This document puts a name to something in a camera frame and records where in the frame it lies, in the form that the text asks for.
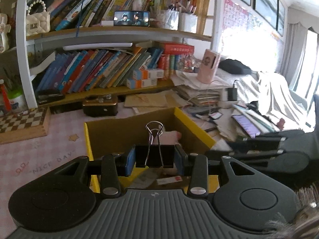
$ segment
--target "yellow box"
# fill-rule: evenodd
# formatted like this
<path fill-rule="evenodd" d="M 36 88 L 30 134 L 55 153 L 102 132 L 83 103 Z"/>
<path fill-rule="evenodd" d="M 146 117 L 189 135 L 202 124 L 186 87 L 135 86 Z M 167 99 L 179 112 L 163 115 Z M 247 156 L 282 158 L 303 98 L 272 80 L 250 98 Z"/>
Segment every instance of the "yellow box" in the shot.
<path fill-rule="evenodd" d="M 103 119 L 84 123 L 87 152 L 90 160 L 111 153 L 124 153 L 135 144 L 147 144 L 149 134 L 145 126 L 150 121 L 161 122 L 166 131 L 179 131 L 180 143 L 188 153 L 203 154 L 215 141 L 188 118 L 179 108 L 168 108 L 125 119 Z M 130 177 L 119 177 L 122 185 L 127 187 L 145 168 L 134 168 Z M 99 192 L 96 175 L 92 176 L 93 189 Z M 218 188 L 217 176 L 209 177 L 210 192 Z"/>

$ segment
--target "plush toy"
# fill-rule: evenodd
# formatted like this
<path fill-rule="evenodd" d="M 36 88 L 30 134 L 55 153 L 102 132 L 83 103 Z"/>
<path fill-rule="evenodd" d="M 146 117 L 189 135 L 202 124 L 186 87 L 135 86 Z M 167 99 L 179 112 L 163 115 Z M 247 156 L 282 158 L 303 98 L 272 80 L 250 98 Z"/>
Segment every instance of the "plush toy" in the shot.
<path fill-rule="evenodd" d="M 9 39 L 7 33 L 11 30 L 11 25 L 7 24 L 7 14 L 0 13 L 0 53 L 9 49 Z"/>

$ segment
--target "pen holder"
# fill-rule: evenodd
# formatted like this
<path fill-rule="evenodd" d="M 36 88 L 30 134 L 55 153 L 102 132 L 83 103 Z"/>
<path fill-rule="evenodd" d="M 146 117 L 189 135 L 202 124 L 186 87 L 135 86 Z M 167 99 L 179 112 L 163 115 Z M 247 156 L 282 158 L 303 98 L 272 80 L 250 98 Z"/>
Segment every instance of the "pen holder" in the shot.
<path fill-rule="evenodd" d="M 196 33 L 198 17 L 193 14 L 180 13 L 178 21 L 178 30 Z"/>
<path fill-rule="evenodd" d="M 178 11 L 161 10 L 156 19 L 159 21 L 160 28 L 178 30 Z"/>

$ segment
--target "smartphone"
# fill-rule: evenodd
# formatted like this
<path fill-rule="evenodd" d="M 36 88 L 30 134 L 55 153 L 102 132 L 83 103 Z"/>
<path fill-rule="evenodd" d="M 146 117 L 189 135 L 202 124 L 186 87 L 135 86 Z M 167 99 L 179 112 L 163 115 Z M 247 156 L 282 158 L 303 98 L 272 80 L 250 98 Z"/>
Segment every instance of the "smartphone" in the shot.
<path fill-rule="evenodd" d="M 148 27 L 150 13 L 145 11 L 116 11 L 114 12 L 114 26 Z"/>
<path fill-rule="evenodd" d="M 251 138 L 255 138 L 260 135 L 260 130 L 245 115 L 232 115 L 232 118 Z"/>

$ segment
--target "small bottle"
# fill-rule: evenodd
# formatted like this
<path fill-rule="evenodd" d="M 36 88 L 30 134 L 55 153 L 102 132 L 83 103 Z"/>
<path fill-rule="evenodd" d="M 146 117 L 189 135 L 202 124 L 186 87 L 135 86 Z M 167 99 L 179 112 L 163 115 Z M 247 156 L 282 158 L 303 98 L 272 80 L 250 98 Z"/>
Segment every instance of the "small bottle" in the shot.
<path fill-rule="evenodd" d="M 7 88 L 4 85 L 4 80 L 3 79 L 0 79 L 0 91 L 2 93 L 4 106 L 5 106 L 6 110 L 7 110 L 7 112 L 10 112 L 11 111 L 11 105 L 10 105 L 9 98 L 8 98 Z"/>
<path fill-rule="evenodd" d="M 132 9 L 133 9 L 133 11 L 141 11 L 142 10 L 142 0 L 134 0 Z"/>

